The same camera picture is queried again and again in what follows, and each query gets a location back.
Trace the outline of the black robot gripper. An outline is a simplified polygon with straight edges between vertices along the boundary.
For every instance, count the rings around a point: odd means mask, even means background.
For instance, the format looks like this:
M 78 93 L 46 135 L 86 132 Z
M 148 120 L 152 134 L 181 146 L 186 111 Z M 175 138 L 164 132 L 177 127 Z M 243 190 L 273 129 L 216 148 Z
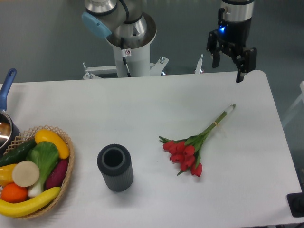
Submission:
M 218 11 L 218 29 L 208 36 L 206 50 L 212 56 L 212 68 L 220 64 L 219 52 L 237 60 L 237 83 L 256 69 L 257 49 L 246 47 L 254 4 L 253 0 L 223 0 Z

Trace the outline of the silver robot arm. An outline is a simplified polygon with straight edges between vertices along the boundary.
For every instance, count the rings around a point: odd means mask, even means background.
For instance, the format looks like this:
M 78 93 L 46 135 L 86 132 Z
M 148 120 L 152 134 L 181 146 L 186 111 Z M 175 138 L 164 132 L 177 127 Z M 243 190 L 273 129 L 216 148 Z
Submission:
M 85 76 L 115 72 L 118 77 L 160 76 L 168 64 L 161 57 L 150 62 L 150 45 L 156 36 L 156 24 L 143 11 L 140 0 L 86 0 L 82 21 L 86 28 L 112 46 L 114 66 L 87 67 Z M 255 70 L 257 49 L 246 46 L 254 2 L 223 0 L 218 10 L 218 26 L 208 36 L 206 50 L 212 56 L 212 67 L 220 64 L 221 55 L 230 57 L 237 68 L 236 82 Z

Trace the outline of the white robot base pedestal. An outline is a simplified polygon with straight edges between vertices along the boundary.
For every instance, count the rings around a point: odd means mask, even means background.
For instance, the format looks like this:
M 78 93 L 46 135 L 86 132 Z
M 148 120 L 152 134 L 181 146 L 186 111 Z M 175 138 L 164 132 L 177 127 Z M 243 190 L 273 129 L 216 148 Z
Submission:
M 164 76 L 165 68 L 169 63 L 166 57 L 160 57 L 156 62 L 150 62 L 150 46 L 135 49 L 113 47 L 114 66 L 87 67 L 83 63 L 83 79 L 101 79 L 109 75 L 122 77 Z

